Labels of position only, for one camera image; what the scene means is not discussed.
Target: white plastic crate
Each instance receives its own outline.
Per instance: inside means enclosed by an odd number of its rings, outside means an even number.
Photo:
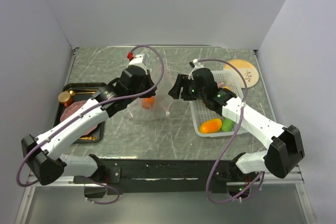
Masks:
[[[229,86],[231,91],[234,92],[238,97],[243,98],[243,92],[240,88],[239,81],[235,73],[232,70],[216,70],[211,71],[214,75],[216,82],[224,82],[225,86]],[[237,124],[235,123],[231,131],[223,132],[219,130],[217,133],[202,134],[198,129],[200,125],[205,121],[220,118],[224,121],[224,117],[218,115],[216,112],[209,110],[202,102],[202,100],[196,100],[190,102],[191,115],[193,118],[195,132],[199,136],[203,137],[218,137],[218,136],[231,136],[236,129]],[[246,133],[247,131],[244,128],[240,128],[238,134]]]

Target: table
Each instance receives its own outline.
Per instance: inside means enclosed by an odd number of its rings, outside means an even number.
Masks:
[[[251,62],[258,71],[253,50],[231,50],[217,47],[156,47],[162,55],[165,67],[173,80],[178,73],[189,73],[189,62],[195,58],[243,59]],[[119,77],[127,66],[127,53],[131,47],[78,48],[68,83],[105,82]],[[148,51],[138,49],[136,52]],[[206,67],[219,70],[219,62],[206,63]],[[249,88],[247,103],[255,110],[272,118],[271,105],[260,78]],[[100,158],[138,159],[216,159],[229,137],[200,137],[194,131],[189,103],[174,100],[170,116],[155,121],[128,119],[123,112],[106,121],[103,139],[98,143],[75,144],[66,154],[85,156],[96,154]],[[251,134],[238,135],[223,156],[232,159],[242,152],[264,150],[262,144]]]

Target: yellow plate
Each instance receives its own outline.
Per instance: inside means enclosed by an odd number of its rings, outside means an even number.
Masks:
[[[235,59],[230,60],[229,63],[235,66],[239,70],[239,72],[244,76],[248,88],[254,86],[258,82],[259,80],[258,70],[250,62],[246,60]],[[233,70],[232,67],[230,67],[229,65],[224,65],[223,70],[228,69]],[[245,86],[243,80],[241,79],[239,74],[237,74],[237,78],[239,80],[241,88],[244,88]]]

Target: green cucumber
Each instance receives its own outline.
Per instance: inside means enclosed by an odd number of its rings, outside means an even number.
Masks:
[[[232,121],[231,119],[229,119],[229,118],[226,118],[226,119],[224,119],[224,121],[223,121],[223,125],[222,125],[222,131],[224,131],[224,132],[228,132],[228,131],[230,131],[231,129],[232,129],[232,126],[234,125],[234,121]]]

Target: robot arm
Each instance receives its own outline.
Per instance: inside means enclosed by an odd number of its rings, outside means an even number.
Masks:
[[[279,178],[287,174],[304,158],[300,131],[293,125],[281,124],[261,115],[237,95],[227,89],[219,89],[211,71],[194,60],[192,72],[179,74],[169,95],[185,101],[203,100],[205,106],[238,123],[241,107],[244,107],[242,127],[256,137],[267,149],[257,153],[241,153],[234,158],[237,168],[244,174],[270,171]]]
[[[146,68],[147,61],[148,56],[145,54],[132,57],[128,67],[123,70],[119,78],[115,78],[108,85],[100,88],[72,116],[37,137],[27,135],[22,139],[24,156],[42,141],[47,140],[47,143],[41,146],[27,161],[28,166],[42,185],[48,185],[60,176],[82,175],[95,180],[104,175],[104,167],[100,165],[100,161],[95,155],[77,157],[64,155],[63,152],[89,129],[125,109],[136,98],[116,100],[105,105],[100,105],[101,102],[138,94],[154,86],[150,72]],[[155,91],[156,88],[141,98],[149,98],[155,95]],[[55,132],[65,127],[66,130],[61,130],[55,135]]]

